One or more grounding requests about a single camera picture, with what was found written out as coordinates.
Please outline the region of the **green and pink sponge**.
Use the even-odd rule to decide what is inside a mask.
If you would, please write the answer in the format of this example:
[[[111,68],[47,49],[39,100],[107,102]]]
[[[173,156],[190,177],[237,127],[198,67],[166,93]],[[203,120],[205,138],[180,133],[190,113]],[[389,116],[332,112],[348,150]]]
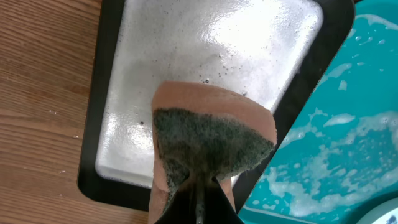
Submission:
[[[149,223],[156,223],[190,176],[197,178],[196,223],[205,217],[205,187],[215,177],[235,209],[232,177],[258,166],[274,150],[272,113],[217,86],[166,81],[152,99],[154,180]]]

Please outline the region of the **light blue plate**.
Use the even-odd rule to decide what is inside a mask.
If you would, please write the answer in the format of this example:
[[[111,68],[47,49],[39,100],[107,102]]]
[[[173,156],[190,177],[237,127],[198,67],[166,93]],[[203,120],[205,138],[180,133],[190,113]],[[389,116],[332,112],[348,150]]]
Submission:
[[[357,224],[397,224],[398,198],[386,201],[367,214]]]

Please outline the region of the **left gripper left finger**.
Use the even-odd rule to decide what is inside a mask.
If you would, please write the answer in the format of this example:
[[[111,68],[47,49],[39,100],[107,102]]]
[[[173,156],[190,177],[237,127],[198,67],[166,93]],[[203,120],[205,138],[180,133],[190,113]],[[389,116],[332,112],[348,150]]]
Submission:
[[[155,224],[196,224],[197,178],[188,177]]]

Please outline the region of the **teal plastic serving tray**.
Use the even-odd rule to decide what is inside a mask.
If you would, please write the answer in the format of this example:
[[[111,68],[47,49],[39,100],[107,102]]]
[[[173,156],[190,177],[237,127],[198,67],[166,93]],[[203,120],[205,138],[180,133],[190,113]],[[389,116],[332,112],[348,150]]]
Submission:
[[[245,223],[357,223],[397,198],[397,0],[361,1],[257,181]]]

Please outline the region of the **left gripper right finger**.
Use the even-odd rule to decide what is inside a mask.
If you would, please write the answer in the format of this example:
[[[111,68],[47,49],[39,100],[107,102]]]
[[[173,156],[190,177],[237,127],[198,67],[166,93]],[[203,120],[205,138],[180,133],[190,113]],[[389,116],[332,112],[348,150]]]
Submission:
[[[204,224],[244,224],[215,177],[205,187]]]

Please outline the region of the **black tray with soapy water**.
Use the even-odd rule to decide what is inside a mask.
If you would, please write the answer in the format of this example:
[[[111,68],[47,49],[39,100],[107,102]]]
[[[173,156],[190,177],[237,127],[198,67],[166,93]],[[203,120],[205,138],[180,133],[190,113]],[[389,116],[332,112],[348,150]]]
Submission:
[[[166,80],[219,86],[269,109],[283,140],[348,36],[355,3],[104,0],[77,185],[146,211],[150,103]]]

